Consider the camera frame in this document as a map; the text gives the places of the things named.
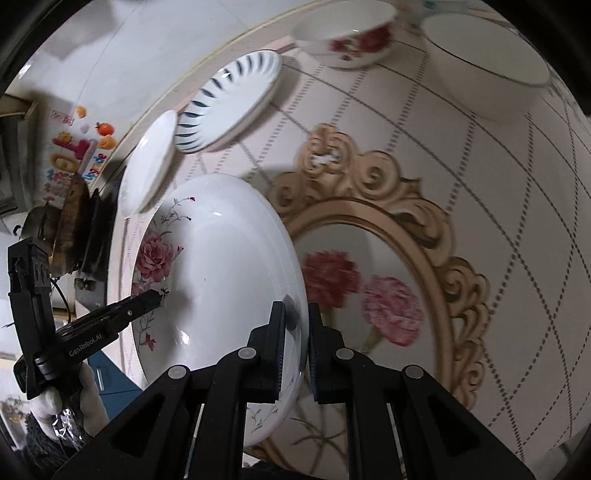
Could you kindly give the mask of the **white gloved left hand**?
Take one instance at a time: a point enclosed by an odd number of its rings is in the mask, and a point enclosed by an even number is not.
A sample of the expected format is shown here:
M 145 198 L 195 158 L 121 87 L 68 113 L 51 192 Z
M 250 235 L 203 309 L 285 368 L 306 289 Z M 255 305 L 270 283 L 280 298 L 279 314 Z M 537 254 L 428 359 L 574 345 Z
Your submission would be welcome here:
M 94 373 L 86 362 L 80 365 L 73 395 L 62 397 L 55 387 L 50 387 L 30 400 L 29 406 L 42 433 L 54 442 L 58 441 L 58 436 L 53 424 L 66 407 L 73 409 L 74 416 L 91 437 L 96 436 L 109 422 Z

